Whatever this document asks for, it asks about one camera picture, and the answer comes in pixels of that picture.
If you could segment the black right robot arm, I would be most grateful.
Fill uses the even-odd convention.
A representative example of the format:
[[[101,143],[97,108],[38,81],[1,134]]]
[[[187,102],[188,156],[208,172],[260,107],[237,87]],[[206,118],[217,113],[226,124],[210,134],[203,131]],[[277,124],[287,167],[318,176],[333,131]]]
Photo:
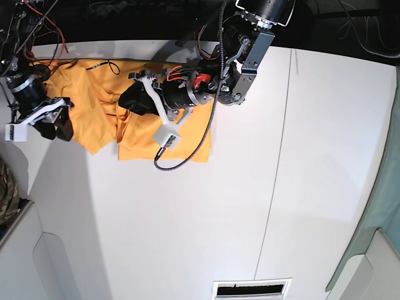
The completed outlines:
[[[51,64],[36,59],[32,52],[47,24],[56,33],[56,51],[66,47],[61,30],[49,17],[54,6],[45,1],[1,1],[1,91],[11,111],[7,141],[25,141],[29,126],[49,140],[73,137],[69,110],[74,104],[68,97],[48,94]]]

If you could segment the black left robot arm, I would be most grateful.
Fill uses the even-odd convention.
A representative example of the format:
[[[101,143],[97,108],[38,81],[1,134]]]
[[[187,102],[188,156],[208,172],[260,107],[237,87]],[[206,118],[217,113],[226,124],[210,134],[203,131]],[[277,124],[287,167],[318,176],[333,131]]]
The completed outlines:
[[[257,69],[275,37],[273,26],[286,27],[295,1],[236,1],[235,14],[218,21],[218,39],[212,54],[164,69],[130,73],[133,84],[118,105],[134,114],[153,114],[174,121],[183,109],[213,99],[223,105],[241,104]]]

